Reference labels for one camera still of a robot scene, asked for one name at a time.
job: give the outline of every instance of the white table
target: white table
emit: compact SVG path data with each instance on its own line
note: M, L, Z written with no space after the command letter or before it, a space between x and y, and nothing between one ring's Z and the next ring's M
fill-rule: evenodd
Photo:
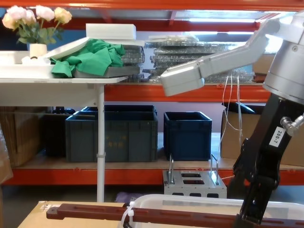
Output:
M97 106L99 110L97 202L103 202L105 189L104 85L117 83L126 78L0 78L0 106Z

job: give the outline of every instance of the white wire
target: white wire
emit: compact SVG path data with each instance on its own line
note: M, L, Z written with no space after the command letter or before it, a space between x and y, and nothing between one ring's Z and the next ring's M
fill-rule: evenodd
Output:
M224 96L225 96L225 91L226 91L226 87L227 87L227 83L228 83L228 79L229 79L229 76L226 77L226 82L225 82L225 87L224 87L224 91L223 91L223 97L222 97L222 101L224 103ZM221 136L221 139L220 139L220 142L219 142L219 145L218 145L218 153L219 153L219 150L220 150L220 146L222 144L222 140L223 140L223 137L224 137L224 134L225 134L225 131L226 131L226 127L227 127L227 123L236 131L239 131L239 144L240 146L242 145L242 136L243 136L243 128L242 128L242 113L241 113L241 105L240 105L240 91L239 91L239 76L237 76L237 103L238 103L238 124L239 124L239 127L240 129L238 128L235 128L234 126L232 126L232 124L229 122L228 120L228 112L229 112L229 106L230 106L230 101L231 101L231 96L232 96L232 86L233 86L233 83L232 83L232 74L230 75L230 95L229 95L229 101L228 101L228 106L227 106L227 109L224 109L224 113L225 113L225 117L226 117L226 122L225 122L225 127L224 127L224 131L223 131L223 134Z
M224 179L229 179L229 178L233 178L234 177L234 175L233 176L230 176L230 177L224 177L224 178L222 178L222 180L224 180Z
M225 87L224 87L223 97L222 97L223 103L224 103L224 95L225 95L225 91L226 91L226 87L227 87L228 78L229 78L229 75L227 75L227 77L226 77L226 82L225 82ZM228 122L227 113L226 113L226 108L224 109L224 113L225 113L225 116L226 116L226 122L225 122L225 127L224 127L223 134L222 134L222 136L221 136L221 138L220 138L220 141L219 141L218 153L219 153L219 150L220 150L220 146L221 146L221 144L222 144L222 140L223 140L223 137L224 137L224 134L225 134L225 131L226 131L226 127L227 127L227 122Z
M231 96L232 96L232 85L233 85L233 83L232 83L232 74L230 75L230 81L231 81L231 84L230 84L230 96L229 96L229 101L228 101L228 107L230 106L230 101L231 101ZM227 86L227 80L226 80L226 84L225 84L225 88L224 88L224 92L223 92L223 103L224 103L224 94L225 94L226 86ZM229 122L229 120L228 120L228 108L227 108L227 110L225 109L224 112L225 112L225 116L226 116L227 123L230 125L230 127L232 127L232 128L233 128L234 130L236 130L236 131L240 131L240 129L235 128L235 127L232 126L232 124Z

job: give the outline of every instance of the label sticker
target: label sticker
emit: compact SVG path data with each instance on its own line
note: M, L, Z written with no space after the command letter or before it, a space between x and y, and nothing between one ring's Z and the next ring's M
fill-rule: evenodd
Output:
M285 134L285 129L282 127L276 127L275 133L273 134L269 145L278 147L280 145L280 142Z

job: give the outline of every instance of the pink rose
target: pink rose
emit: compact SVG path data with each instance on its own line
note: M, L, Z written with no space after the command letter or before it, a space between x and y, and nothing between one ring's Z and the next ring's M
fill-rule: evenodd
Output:
M50 21L55 17L53 10L44 6L36 6L36 14L38 19L42 18L47 21Z
M26 9L18 6L13 6L7 10L7 13L14 20L20 20L26 17Z
M34 15L34 12L31 10L27 10L26 12L26 17L22 19L23 23L26 25L32 25L34 23L36 23L36 18Z

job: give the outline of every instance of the robotic arm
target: robotic arm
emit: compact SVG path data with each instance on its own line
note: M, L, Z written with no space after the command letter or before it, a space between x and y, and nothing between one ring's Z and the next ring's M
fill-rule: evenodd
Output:
M200 88L205 77L256 62L268 44L266 34L284 41L263 85L271 97L233 167L235 178L229 188L237 188L245 179L250 182L235 222L235 227L242 228L261 223L270 195L280 182L283 153L304 123L304 11L295 14L290 25L266 21L242 47L168 68L161 76L166 95Z

